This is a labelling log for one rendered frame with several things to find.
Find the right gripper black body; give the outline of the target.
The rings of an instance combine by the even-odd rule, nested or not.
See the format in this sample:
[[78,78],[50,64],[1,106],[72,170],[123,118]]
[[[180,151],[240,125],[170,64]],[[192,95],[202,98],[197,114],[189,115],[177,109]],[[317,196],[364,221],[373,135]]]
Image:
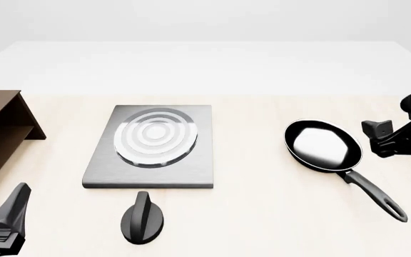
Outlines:
[[370,149],[380,158],[411,156],[411,121],[388,136],[370,139]]

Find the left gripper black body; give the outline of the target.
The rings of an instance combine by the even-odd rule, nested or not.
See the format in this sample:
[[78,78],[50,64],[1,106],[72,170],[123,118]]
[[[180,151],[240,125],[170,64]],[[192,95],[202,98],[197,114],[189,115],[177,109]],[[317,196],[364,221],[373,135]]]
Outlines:
[[19,254],[25,235],[25,228],[0,228],[0,257]]

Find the black frying pan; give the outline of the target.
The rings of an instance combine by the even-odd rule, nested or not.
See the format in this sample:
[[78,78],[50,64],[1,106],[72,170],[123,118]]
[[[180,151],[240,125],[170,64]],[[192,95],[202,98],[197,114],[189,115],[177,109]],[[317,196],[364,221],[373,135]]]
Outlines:
[[361,188],[383,211],[399,222],[408,222],[405,211],[378,186],[354,171],[363,156],[354,136],[336,124],[319,119],[292,121],[283,134],[291,156],[303,166],[334,173],[345,183]]

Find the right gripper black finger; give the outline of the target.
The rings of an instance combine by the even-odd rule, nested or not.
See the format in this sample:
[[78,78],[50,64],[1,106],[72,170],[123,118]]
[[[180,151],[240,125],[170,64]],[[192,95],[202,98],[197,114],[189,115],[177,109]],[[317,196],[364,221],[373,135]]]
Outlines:
[[393,133],[391,120],[387,121],[362,121],[362,132],[369,138],[382,138]]

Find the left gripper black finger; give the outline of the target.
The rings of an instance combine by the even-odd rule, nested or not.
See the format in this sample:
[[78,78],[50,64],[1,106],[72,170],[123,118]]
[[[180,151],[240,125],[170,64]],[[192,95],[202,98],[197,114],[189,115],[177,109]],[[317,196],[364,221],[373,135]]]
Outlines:
[[20,183],[0,206],[0,236],[18,233],[21,237],[26,237],[25,220],[30,194],[28,184]]

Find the round black stove knob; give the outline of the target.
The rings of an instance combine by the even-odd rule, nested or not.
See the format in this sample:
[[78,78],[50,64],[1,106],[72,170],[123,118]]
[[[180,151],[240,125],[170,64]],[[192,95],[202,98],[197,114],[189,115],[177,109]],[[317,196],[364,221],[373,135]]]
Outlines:
[[134,205],[121,219],[121,233],[132,244],[143,245],[158,237],[163,230],[163,212],[151,201],[146,191],[139,191]]

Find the flat grey stove plate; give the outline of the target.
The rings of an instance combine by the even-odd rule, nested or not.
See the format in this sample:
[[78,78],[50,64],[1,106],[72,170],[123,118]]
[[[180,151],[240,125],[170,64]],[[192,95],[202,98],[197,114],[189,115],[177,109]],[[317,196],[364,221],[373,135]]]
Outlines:
[[115,106],[82,186],[212,188],[212,107]]

